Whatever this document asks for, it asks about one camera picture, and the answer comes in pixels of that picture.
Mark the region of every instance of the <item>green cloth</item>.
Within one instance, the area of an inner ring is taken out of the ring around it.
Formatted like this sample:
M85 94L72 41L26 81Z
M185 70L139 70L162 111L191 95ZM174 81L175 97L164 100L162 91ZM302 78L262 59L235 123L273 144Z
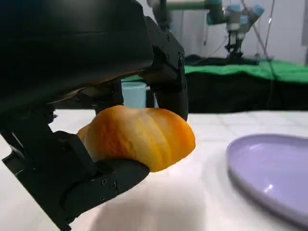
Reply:
M201 72L214 75L232 75L240 72L246 72L247 74L265 78L273 79L271 70L267 61L260 62L259 65L226 65L226 66L185 66L185 73ZM308 66L300 64L288 63L283 61L273 61L273 69L278 77L279 81L284 82L299 82L308 83ZM133 76L125 78L124 81L138 80L140 77Z

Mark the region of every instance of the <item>purple plate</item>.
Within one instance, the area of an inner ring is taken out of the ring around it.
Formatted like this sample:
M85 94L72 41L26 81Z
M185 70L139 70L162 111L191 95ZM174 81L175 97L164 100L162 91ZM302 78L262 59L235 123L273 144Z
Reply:
M261 204L308 227L308 139L253 135L227 148L231 176Z

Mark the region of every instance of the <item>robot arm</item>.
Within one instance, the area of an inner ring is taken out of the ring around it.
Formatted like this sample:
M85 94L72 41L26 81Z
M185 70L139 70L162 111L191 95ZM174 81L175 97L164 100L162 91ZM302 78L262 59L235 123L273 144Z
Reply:
M3 162L68 231L149 169L130 160L94 163L77 135L51 131L53 102L76 96L98 113L122 104L121 78L138 74L160 107L187 119L184 50L135 0L10 0L0 11L0 133L12 148Z

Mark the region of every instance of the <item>white tabletop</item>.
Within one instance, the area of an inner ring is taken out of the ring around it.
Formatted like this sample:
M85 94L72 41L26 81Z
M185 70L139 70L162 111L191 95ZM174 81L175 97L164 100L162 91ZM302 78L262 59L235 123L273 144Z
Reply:
M92 111L57 111L53 130L77 132ZM74 231L298 231L233 187L225 149L253 133L308 136L308 113L258 112L189 115L197 146L176 165L150 174L117 198L78 217ZM3 158L9 146L0 139ZM57 231L27 191L0 163L0 230Z

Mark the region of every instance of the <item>bread roll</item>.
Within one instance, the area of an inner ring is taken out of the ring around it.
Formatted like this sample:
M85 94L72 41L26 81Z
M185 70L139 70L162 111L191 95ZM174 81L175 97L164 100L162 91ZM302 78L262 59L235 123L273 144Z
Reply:
M78 136L93 161L133 159L144 163L151 172L171 166L195 148L195 137L186 121L161 108L107 108Z

